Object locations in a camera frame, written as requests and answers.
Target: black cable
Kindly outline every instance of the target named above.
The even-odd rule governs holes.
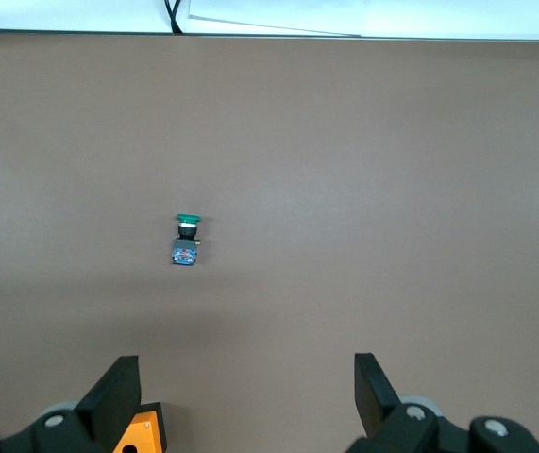
[[[177,8],[178,8],[179,3],[181,3],[181,1],[177,0],[175,2],[175,9],[173,9],[171,8],[170,0],[164,0],[164,4],[166,5],[166,10],[168,11],[168,17],[171,18],[171,28],[173,29],[173,33],[175,33],[176,35],[177,34],[180,35],[183,33],[181,31],[181,28],[177,24],[177,18],[176,18]]]

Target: silver screw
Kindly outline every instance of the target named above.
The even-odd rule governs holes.
[[[53,415],[52,417],[47,418],[44,421],[44,425],[47,428],[56,427],[57,425],[61,425],[63,422],[63,415]]]
[[[408,409],[405,410],[405,413],[408,414],[408,417],[414,418],[416,420],[424,420],[427,418],[427,415],[417,406],[408,406]]]
[[[504,426],[503,423],[498,422],[498,420],[486,420],[485,421],[485,428],[488,431],[493,432],[496,434],[496,436],[499,437],[506,437],[508,436],[508,429]]]

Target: beige surface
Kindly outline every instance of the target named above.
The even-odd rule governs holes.
[[[341,452],[356,351],[539,438],[539,44],[0,37],[4,434],[138,353],[173,451]]]

